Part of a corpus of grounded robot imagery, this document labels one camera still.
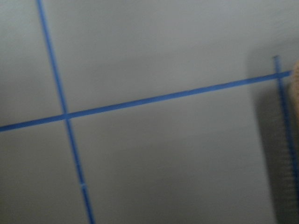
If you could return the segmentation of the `brown wicker basket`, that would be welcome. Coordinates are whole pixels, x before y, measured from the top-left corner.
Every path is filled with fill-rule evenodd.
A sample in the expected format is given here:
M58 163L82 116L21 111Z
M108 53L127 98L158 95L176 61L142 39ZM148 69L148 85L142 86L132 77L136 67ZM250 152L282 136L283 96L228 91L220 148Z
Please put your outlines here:
M293 142L294 142L294 183L296 189L297 213L299 213L299 61L297 60L291 74L289 98L293 111Z

